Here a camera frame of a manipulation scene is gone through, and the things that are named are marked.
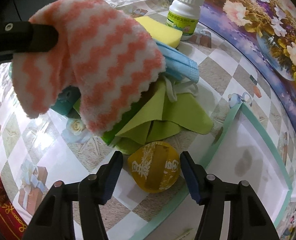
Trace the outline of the pink white zigzag towel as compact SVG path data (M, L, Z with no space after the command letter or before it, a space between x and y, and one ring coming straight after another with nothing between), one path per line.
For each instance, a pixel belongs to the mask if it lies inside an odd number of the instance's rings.
M81 93L83 123L103 135L166 69L145 28L103 0L58 0L29 21L52 25L59 34L46 53L13 56L14 91L30 118L46 113L73 86Z

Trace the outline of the yellow round pouch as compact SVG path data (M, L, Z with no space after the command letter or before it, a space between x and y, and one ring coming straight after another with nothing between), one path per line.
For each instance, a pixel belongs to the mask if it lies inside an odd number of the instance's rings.
M136 184L148 193L168 190L181 173L179 153L164 141L141 147L128 157L127 165Z

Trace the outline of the green microfiber cloth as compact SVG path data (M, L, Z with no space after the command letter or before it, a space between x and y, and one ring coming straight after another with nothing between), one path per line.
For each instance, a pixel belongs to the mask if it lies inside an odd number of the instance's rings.
M197 102L198 94L198 85L189 79L175 81L163 76L101 139L124 154L132 154L141 146L181 131L208 134L213 122Z

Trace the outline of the yellow sponge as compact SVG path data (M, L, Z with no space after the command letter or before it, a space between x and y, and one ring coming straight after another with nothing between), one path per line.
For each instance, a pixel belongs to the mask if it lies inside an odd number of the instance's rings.
M149 16L135 18L155 40L172 48L177 48L181 42L182 31L162 24Z

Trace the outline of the red floral cushion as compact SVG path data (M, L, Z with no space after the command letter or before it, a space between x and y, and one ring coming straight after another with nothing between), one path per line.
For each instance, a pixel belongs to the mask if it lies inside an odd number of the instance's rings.
M27 224L16 211L0 177L0 239L22 239Z

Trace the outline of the white tray teal rim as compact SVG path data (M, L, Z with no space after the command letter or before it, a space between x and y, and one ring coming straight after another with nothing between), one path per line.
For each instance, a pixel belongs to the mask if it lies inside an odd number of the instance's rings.
M209 148L198 141L189 152L224 181L247 180L278 226L290 202L292 183L276 146L246 104L230 109Z

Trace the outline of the teal plastic toy box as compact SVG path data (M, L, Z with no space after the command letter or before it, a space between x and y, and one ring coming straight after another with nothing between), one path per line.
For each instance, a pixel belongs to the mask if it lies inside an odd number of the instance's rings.
M58 89L51 83L51 72L40 70L37 63L31 61L11 63L11 80L18 101L31 119L45 114L49 109L61 115L67 115L81 94L77 87L68 86Z

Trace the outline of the white green pill bottle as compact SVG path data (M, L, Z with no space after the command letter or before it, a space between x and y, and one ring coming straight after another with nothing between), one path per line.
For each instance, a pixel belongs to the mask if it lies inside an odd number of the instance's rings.
M188 40L195 31L204 0L173 0L169 6L166 25L182 32L181 40Z

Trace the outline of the floral painting canvas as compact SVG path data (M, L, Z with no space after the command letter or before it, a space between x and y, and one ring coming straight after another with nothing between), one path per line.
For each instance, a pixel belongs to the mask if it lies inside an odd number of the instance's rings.
M200 22L251 61L296 132L296 6L291 0L204 0Z

